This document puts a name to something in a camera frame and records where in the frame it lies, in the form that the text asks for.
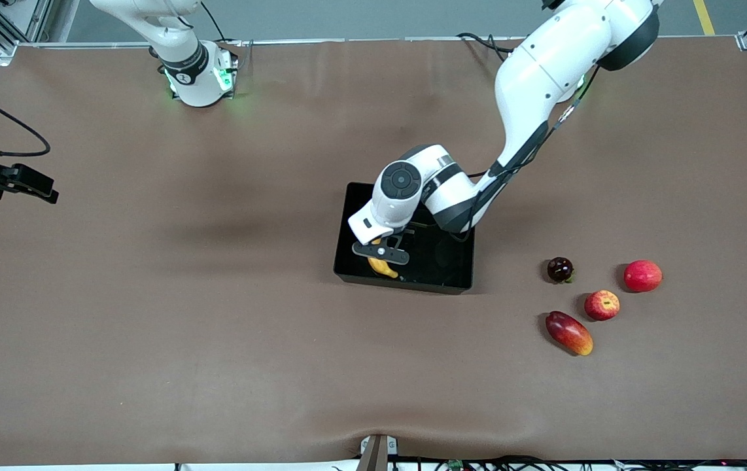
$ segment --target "table surface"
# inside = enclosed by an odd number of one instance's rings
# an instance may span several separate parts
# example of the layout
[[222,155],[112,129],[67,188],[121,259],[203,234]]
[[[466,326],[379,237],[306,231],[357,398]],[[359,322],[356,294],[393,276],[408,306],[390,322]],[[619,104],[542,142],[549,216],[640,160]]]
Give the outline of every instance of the table surface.
[[[238,96],[172,101],[145,50],[20,48],[0,105],[54,151],[57,206],[0,202],[0,464],[403,455],[747,458],[747,53],[661,39],[603,72],[476,232],[459,297],[332,274],[349,181],[419,143],[503,142],[494,54],[264,46]],[[0,148],[38,143],[0,117]],[[567,256],[577,281],[541,271]],[[630,294],[621,265],[658,262]],[[584,319],[589,357],[545,313]]]

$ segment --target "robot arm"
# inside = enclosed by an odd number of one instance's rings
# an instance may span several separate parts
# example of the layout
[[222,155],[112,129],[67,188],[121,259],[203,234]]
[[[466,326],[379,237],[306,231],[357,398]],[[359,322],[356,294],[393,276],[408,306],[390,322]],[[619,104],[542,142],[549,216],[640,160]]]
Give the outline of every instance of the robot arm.
[[234,92],[236,56],[196,38],[182,15],[200,0],[91,0],[146,39],[164,65],[173,93],[191,107],[208,107]]
[[444,147],[415,147],[379,174],[370,202],[347,221],[361,244],[401,232],[420,203],[446,232],[475,226],[544,142],[550,111],[580,77],[596,63],[607,71],[627,66],[658,36],[657,5],[651,0],[554,0],[552,8],[552,18],[496,75],[506,140],[490,169],[473,184]]

